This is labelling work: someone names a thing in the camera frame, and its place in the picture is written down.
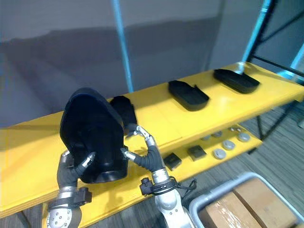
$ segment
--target blue pole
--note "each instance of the blue pole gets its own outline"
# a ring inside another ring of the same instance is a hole
[[[122,14],[120,11],[120,4],[119,0],[111,0],[112,7],[114,10],[114,15],[116,19],[116,29],[118,33],[119,43],[122,50],[122,61],[123,61],[123,67],[124,67],[124,73],[125,73],[125,79],[127,82],[129,93],[134,92],[133,89],[133,83],[132,83],[132,75],[130,70],[130,62],[129,62],[129,56],[128,56],[128,48],[126,44],[126,39],[124,36],[124,25],[122,20]]]

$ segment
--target black tray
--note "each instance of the black tray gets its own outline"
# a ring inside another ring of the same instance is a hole
[[[114,108],[95,90],[82,88],[70,97],[60,124],[60,137],[79,165],[96,152],[80,179],[85,183],[115,181],[127,175],[123,122]]]
[[[124,134],[128,135],[133,133],[134,130],[132,131],[132,129],[130,129],[130,124],[137,125],[137,119],[131,101],[125,96],[116,96],[110,101],[110,104],[123,120]]]
[[[191,87],[185,82],[170,81],[169,92],[184,108],[189,111],[197,111],[205,107],[209,97],[196,85]]]
[[[245,73],[240,75],[232,70],[217,69],[214,70],[213,75],[218,81],[221,81],[242,94],[252,93],[260,84],[259,81],[256,81]]]

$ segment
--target white plastic bin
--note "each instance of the white plastic bin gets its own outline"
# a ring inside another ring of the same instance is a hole
[[[189,213],[193,219],[194,224],[198,228],[204,228],[202,222],[199,219],[198,213],[204,209],[207,205],[213,203],[217,199],[224,196],[226,193],[232,191],[237,185],[240,185],[247,180],[252,178],[259,178],[268,188],[277,195],[278,198],[294,213],[298,218],[297,223],[303,223],[304,217],[271,185],[269,184],[262,176],[254,172],[245,172],[233,180],[229,180],[217,188],[211,190],[209,194],[201,195],[194,200],[189,205]]]

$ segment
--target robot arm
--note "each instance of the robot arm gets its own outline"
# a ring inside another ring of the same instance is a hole
[[[140,185],[142,194],[155,195],[156,207],[164,215],[167,227],[194,228],[188,211],[181,205],[181,197],[176,190],[178,184],[173,177],[169,177],[155,139],[141,126],[133,126],[133,129],[134,135],[139,134],[144,137],[148,154],[142,157],[125,148],[121,151],[126,158],[152,173],[153,183],[148,178],[142,179]]]
[[[92,163],[95,152],[76,168],[73,166],[73,158],[69,151],[64,152],[59,161],[57,170],[57,182],[59,194],[48,205],[48,228],[74,228],[78,227],[81,220],[80,206],[91,202],[92,193],[88,188],[77,189],[77,180]]]

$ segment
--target small black cube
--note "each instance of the small black cube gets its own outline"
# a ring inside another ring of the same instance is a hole
[[[201,148],[200,146],[193,146],[188,149],[188,154],[192,158],[192,160],[195,162],[198,159],[203,158],[206,155],[206,152]]]
[[[176,167],[178,167],[181,164],[181,159],[178,156],[176,156],[175,153],[169,154],[167,157],[163,159],[163,161],[171,171],[176,169]]]

